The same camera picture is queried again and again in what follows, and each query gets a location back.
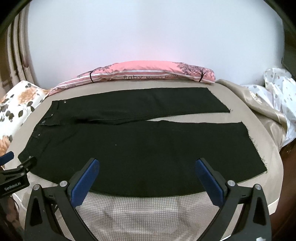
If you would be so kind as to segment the dark wooden furniture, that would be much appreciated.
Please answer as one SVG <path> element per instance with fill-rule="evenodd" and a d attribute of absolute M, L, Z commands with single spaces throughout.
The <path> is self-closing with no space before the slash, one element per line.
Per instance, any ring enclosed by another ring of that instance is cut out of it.
<path fill-rule="evenodd" d="M 284 29 L 284 53 L 282 58 L 282 65 L 290 72 L 293 78 L 295 78 L 296 72 L 296 55 L 295 55 L 295 26 L 286 14 L 282 17 L 283 29 Z"/>

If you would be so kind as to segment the white dotted blanket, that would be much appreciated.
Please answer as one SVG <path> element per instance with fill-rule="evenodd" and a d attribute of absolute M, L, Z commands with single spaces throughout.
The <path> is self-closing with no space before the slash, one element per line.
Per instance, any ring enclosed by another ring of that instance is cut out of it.
<path fill-rule="evenodd" d="M 295 139 L 295 80 L 285 69 L 271 68 L 263 74 L 264 86 L 244 85 L 251 96 L 260 104 L 283 114 L 287 131 L 280 146 L 284 147 Z"/>

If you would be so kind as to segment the beige patterned mattress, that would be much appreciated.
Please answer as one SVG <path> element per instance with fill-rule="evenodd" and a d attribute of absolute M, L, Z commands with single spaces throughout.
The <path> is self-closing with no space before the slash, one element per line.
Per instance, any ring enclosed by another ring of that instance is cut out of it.
<path fill-rule="evenodd" d="M 127 89 L 199 86 L 199 83 L 185 80 L 111 81 L 64 90 L 47 97 L 37 107 L 14 135 L 10 150 L 18 155 L 25 148 L 35 125 L 54 100 Z M 243 87 L 218 80 L 208 89 L 230 109 L 229 113 L 172 116 L 170 120 L 182 123 L 244 123 L 267 170 L 242 182 L 242 185 L 260 184 L 266 195 L 269 213 L 275 213 L 283 181 L 283 164 L 278 150 L 285 138 L 279 114 L 254 94 L 255 86 Z M 204 192 L 161 198 L 111 197 L 91 192 L 77 210 L 99 240 L 195 240 L 218 208 L 212 205 Z"/>

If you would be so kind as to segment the beige curtain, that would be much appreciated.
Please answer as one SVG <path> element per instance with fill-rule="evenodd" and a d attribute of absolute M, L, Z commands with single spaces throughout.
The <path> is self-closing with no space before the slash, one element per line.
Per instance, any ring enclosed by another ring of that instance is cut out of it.
<path fill-rule="evenodd" d="M 1 97 L 22 80 L 36 84 L 28 41 L 29 7 L 1 35 Z"/>

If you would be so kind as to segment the black pants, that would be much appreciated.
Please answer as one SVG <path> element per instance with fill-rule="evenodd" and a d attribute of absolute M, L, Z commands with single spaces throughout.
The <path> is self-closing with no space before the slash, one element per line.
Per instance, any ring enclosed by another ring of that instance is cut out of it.
<path fill-rule="evenodd" d="M 18 159 L 57 183 L 90 158 L 100 163 L 92 191 L 166 197 L 203 191 L 195 162 L 204 158 L 225 179 L 266 171 L 243 123 L 177 123 L 167 116 L 229 113 L 207 88 L 122 90 L 53 101 Z"/>

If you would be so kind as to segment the pink striped tree-print pillow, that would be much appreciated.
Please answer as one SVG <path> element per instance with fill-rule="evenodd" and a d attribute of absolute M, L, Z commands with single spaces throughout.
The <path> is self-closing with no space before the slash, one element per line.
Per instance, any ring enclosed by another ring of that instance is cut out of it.
<path fill-rule="evenodd" d="M 173 80 L 178 78 L 206 84 L 213 84 L 216 81 L 214 71 L 201 66 L 171 61 L 127 61 L 97 67 L 82 73 L 52 88 L 48 95 L 99 82 Z"/>

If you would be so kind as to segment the white floral pillow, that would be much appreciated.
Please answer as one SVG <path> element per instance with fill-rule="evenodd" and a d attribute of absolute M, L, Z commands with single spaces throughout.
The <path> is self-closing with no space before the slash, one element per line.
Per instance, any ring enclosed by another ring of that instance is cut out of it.
<path fill-rule="evenodd" d="M 49 92 L 23 80 L 1 99 L 1 156 L 7 152 L 15 133 Z"/>

